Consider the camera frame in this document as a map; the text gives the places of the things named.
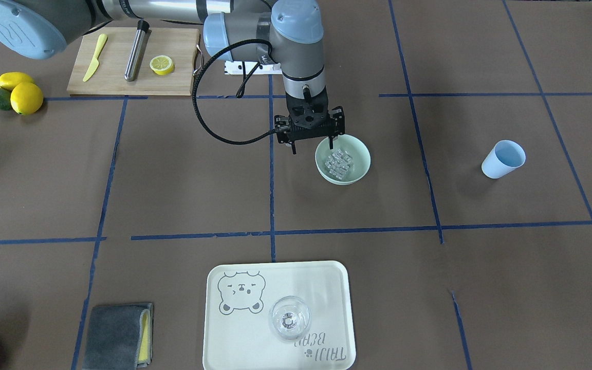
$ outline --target robotic arm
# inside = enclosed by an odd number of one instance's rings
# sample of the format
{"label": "robotic arm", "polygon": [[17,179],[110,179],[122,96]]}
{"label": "robotic arm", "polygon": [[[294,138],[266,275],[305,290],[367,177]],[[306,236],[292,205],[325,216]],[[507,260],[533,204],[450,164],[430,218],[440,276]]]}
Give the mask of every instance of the robotic arm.
{"label": "robotic arm", "polygon": [[96,25],[126,18],[204,23],[212,56],[244,40],[264,40],[220,59],[280,63],[289,115],[274,118],[278,142],[296,154],[297,140],[327,136],[332,149],[332,140],[344,134],[343,109],[328,110],[315,0],[0,0],[0,42],[22,56],[46,59]]}

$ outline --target bear drawing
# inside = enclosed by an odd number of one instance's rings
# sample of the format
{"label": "bear drawing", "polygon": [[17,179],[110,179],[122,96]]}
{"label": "bear drawing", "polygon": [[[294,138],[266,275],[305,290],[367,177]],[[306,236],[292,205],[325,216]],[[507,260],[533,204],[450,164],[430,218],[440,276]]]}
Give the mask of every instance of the bear drawing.
{"label": "bear drawing", "polygon": [[220,313],[231,314],[235,309],[248,309],[252,313],[259,313],[264,308],[262,291],[266,286],[263,276],[248,272],[235,272],[228,275],[226,272],[218,281],[221,303],[218,307]]}

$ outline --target cutting board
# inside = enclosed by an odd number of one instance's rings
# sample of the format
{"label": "cutting board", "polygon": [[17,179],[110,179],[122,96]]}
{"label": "cutting board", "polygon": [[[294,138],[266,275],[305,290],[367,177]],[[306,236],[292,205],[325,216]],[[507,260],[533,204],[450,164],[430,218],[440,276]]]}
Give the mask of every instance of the cutting board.
{"label": "cutting board", "polygon": [[[197,53],[195,45],[199,42],[200,31],[192,28],[151,28],[150,31],[138,78],[134,82],[125,81],[124,74],[136,37],[136,28],[105,27],[82,37],[82,45],[68,82],[68,93],[190,96],[193,60]],[[99,67],[87,82],[83,82],[93,58],[97,38],[102,33],[106,33],[108,40],[98,58]],[[165,76],[157,75],[150,69],[150,60],[162,54],[171,57],[175,63],[175,70]]]}

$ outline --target yellow knife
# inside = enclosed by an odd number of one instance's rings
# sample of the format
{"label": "yellow knife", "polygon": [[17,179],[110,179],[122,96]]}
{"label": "yellow knife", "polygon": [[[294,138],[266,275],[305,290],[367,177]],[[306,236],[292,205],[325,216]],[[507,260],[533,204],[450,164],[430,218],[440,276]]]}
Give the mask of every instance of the yellow knife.
{"label": "yellow knife", "polygon": [[106,44],[106,40],[108,40],[108,36],[106,36],[105,33],[102,33],[97,38],[95,52],[94,54],[92,54],[91,65],[88,66],[88,70],[86,71],[86,75],[84,76],[84,82],[89,80],[89,78],[91,78],[93,76],[93,73],[95,73],[95,71],[97,70],[97,67],[99,66],[99,61],[97,60],[97,58],[99,58],[99,54],[102,52],[102,48],[104,47],[104,44]]}

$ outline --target white mounting plate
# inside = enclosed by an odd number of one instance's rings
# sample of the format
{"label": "white mounting plate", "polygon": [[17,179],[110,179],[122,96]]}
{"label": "white mounting plate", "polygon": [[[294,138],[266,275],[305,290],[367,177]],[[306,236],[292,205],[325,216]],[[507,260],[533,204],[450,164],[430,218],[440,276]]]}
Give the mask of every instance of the white mounting plate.
{"label": "white mounting plate", "polygon": [[[242,64],[246,65],[246,73],[250,72],[257,62],[230,62],[225,61],[225,74],[226,75],[243,75],[244,68]],[[282,70],[280,69],[280,63],[276,65],[262,65],[260,68],[253,73],[254,75],[281,75]]]}
{"label": "white mounting plate", "polygon": [[[287,295],[310,308],[310,329],[298,341],[281,339],[270,325],[271,307]],[[341,263],[220,265],[209,272],[205,370],[346,370],[355,355],[348,273]]]}

